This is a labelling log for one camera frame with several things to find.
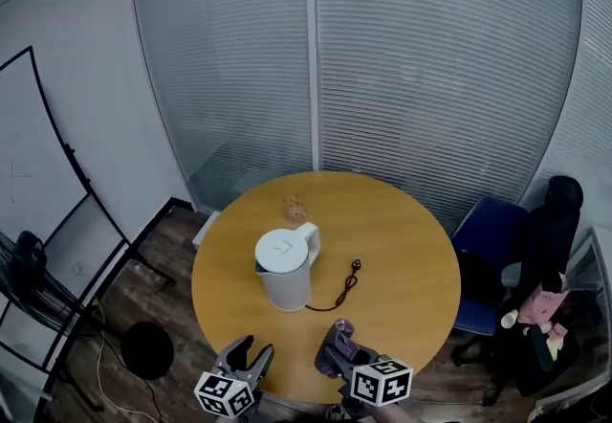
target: whiteboard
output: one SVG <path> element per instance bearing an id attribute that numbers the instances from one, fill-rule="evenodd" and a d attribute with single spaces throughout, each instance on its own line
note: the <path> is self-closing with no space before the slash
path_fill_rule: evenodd
<path id="1" fill-rule="evenodd" d="M 51 124 L 30 47 L 0 68 L 0 231 L 46 241 L 86 194 Z"/>

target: window blinds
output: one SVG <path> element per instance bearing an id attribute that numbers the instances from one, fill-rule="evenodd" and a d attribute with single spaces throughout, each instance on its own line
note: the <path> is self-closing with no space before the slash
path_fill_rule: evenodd
<path id="1" fill-rule="evenodd" d="M 404 189 L 452 230 L 516 201 L 557 121 L 580 0 L 317 0 L 321 162 Z"/>
<path id="2" fill-rule="evenodd" d="M 582 40 L 567 100 L 531 190 L 537 206 L 556 174 L 575 177 L 584 191 L 577 244 L 591 224 L 610 226 L 612 210 L 612 0 L 584 0 Z"/>
<path id="3" fill-rule="evenodd" d="M 200 207 L 312 168 L 306 0 L 135 0 L 164 124 Z"/>

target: kettle lid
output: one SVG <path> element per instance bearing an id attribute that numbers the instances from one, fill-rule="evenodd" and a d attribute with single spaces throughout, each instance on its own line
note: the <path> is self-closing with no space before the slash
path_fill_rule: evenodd
<path id="1" fill-rule="evenodd" d="M 306 240 L 291 229 L 275 229 L 265 233 L 255 246 L 255 259 L 273 274 L 297 270 L 308 258 Z"/>

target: yellow table top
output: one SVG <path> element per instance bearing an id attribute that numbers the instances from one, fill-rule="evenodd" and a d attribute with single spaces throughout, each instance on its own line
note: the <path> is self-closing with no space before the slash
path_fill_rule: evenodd
<path id="1" fill-rule="evenodd" d="M 358 284 L 331 312 L 281 312 L 270 305 L 254 272 L 259 238 L 286 218 L 287 199 L 303 202 L 305 220 L 320 230 L 322 249 L 311 270 L 311 305 L 329 307 L 359 258 Z M 226 207 L 208 230 L 193 267 L 198 322 L 212 347 L 252 334 L 253 358 L 264 345 L 275 356 L 262 389 L 294 400 L 339 402 L 341 381 L 317 372 L 315 355 L 332 322 L 355 325 L 353 339 L 421 370 L 446 340 L 459 307 L 456 256 L 442 226 L 410 195 L 357 173 L 312 171 L 251 189 Z"/>

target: black chair base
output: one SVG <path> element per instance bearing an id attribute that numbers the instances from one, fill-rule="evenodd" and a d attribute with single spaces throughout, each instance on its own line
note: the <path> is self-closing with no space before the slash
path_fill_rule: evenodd
<path id="1" fill-rule="evenodd" d="M 492 354 L 492 341 L 493 337 L 491 336 L 476 335 L 467 343 L 454 348 L 450 354 L 450 360 L 452 360 L 457 367 L 469 364 L 483 364 L 495 373 L 495 377 L 492 379 L 494 383 L 492 394 L 483 397 L 483 406 L 494 406 L 509 380 L 508 375 L 495 367 Z M 471 357 L 465 357 L 464 354 L 476 344 L 482 344 L 478 350 L 478 354 Z"/>
<path id="2" fill-rule="evenodd" d="M 489 336 L 484 335 L 476 335 L 471 340 L 463 345 L 459 345 L 452 350 L 450 353 L 450 360 L 460 367 L 467 364 L 486 364 L 487 363 L 487 345 L 489 343 Z M 464 353 L 466 353 L 472 346 L 476 344 L 483 344 L 481 349 L 478 351 L 478 355 L 473 357 L 464 357 Z"/>

